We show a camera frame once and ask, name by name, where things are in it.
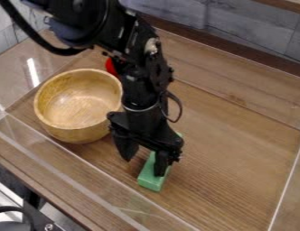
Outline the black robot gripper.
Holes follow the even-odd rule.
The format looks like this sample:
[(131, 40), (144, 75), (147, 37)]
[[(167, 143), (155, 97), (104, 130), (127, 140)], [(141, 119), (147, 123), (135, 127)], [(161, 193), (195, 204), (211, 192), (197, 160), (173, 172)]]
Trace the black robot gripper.
[(140, 147), (156, 151), (155, 174), (164, 177), (172, 163), (181, 160), (184, 140), (169, 126), (160, 107), (144, 111), (109, 112), (110, 132), (120, 155), (131, 161)]

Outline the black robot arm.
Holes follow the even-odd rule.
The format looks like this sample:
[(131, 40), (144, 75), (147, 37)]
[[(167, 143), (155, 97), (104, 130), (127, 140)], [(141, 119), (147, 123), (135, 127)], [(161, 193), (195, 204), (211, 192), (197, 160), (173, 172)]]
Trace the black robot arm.
[(48, 51), (72, 56), (93, 47), (112, 58), (123, 84), (121, 112), (106, 116), (120, 155), (131, 160), (144, 146), (156, 152), (155, 175), (167, 175), (181, 159), (184, 139), (169, 126), (169, 91), (175, 69), (164, 56), (163, 43), (152, 24), (120, 0), (21, 0), (46, 14), (58, 48), (40, 35), (12, 0), (0, 6), (29, 37)]

